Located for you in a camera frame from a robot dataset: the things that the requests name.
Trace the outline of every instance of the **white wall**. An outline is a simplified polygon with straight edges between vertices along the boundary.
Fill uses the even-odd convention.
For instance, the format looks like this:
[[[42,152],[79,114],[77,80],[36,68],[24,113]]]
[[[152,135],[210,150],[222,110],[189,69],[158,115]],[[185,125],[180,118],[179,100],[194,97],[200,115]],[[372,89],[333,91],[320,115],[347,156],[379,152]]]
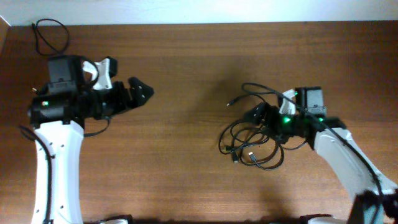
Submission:
[[[396,20],[398,0],[0,0],[0,15],[12,26]]]

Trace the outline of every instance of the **wooden table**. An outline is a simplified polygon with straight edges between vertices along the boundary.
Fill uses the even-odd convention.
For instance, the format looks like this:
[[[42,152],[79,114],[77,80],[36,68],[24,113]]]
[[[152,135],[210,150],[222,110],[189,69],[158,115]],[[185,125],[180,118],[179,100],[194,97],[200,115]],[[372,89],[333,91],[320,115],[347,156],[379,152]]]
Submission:
[[[255,100],[227,107],[242,82],[285,91],[322,86],[365,154],[398,182],[398,22],[300,22],[156,26],[71,26],[68,54],[119,62],[155,95],[83,141],[80,205],[85,221],[111,215],[195,221],[275,220],[314,213],[347,218],[351,202],[328,164],[308,146],[286,152],[275,171],[233,164],[220,132]],[[61,45],[59,27],[45,36]],[[12,27],[0,57],[0,223],[29,223],[35,146],[28,125],[32,87],[48,80],[30,27]],[[267,97],[275,103],[274,96]],[[105,123],[88,120],[86,131]],[[288,146],[298,144],[293,139]],[[272,144],[262,146],[271,148]]]

